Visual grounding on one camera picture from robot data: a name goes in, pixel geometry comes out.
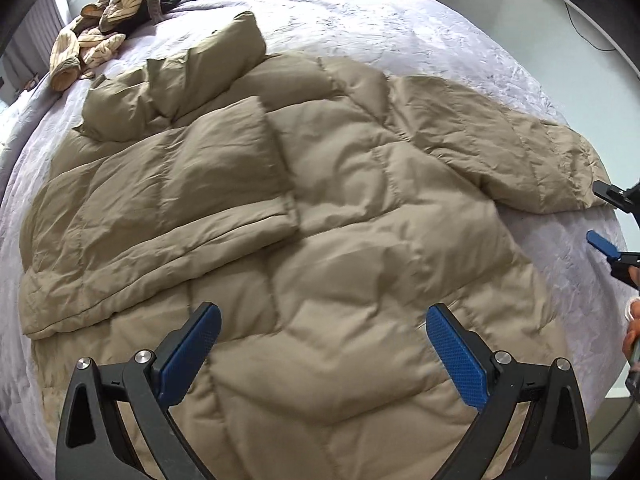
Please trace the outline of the right hand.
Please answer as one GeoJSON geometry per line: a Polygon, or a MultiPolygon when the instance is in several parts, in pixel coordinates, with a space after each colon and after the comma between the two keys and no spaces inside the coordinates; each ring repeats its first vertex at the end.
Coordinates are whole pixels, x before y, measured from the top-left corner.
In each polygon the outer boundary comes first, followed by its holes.
{"type": "Polygon", "coordinates": [[[631,359],[632,348],[639,337],[640,332],[640,301],[639,297],[631,298],[625,307],[625,318],[627,321],[627,333],[623,340],[623,352],[627,360],[631,359]]]}

